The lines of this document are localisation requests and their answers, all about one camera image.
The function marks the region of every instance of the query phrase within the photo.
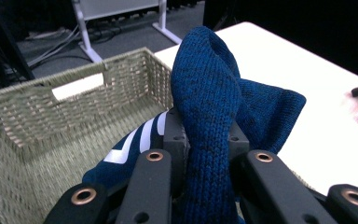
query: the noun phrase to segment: table surface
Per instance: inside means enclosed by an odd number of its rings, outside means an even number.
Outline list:
[[[216,32],[241,77],[307,98],[278,156],[322,194],[336,184],[358,187],[358,76],[250,22]],[[155,55],[172,67],[178,46]]]

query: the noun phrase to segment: knit fabric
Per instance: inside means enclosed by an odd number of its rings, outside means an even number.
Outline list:
[[[194,29],[183,40],[172,69],[173,103],[191,145],[185,194],[177,210],[181,214],[175,220],[180,223],[238,222],[227,137],[241,90],[232,75],[236,66],[220,43],[210,30]]]
[[[252,149],[278,153],[306,99],[294,91],[241,79],[226,44],[206,27],[193,29],[182,41],[172,69],[172,97],[191,146],[183,195],[172,207],[172,222],[241,222],[228,171],[232,122],[237,121]],[[141,152],[162,147],[162,124],[165,113],[127,135],[83,182],[111,188],[131,177]]]

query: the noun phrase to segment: wicker basket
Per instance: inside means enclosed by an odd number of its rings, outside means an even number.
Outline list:
[[[103,73],[58,101],[52,89]],[[42,223],[125,134],[172,106],[171,70],[148,49],[0,90],[0,223]]]

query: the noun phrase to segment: blue knit sock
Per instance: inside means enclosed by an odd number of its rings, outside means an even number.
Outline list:
[[[196,28],[183,40],[172,69],[173,102],[189,140],[179,223],[238,223],[228,170],[228,132],[241,91],[214,34]]]
[[[238,78],[242,102],[236,121],[252,149],[277,154],[296,123],[306,98],[297,92]]]
[[[237,223],[227,161],[233,114],[251,148],[278,153],[306,99],[241,79],[226,44],[205,27],[193,29],[179,48],[172,96],[191,145],[184,196],[174,207],[176,221]]]

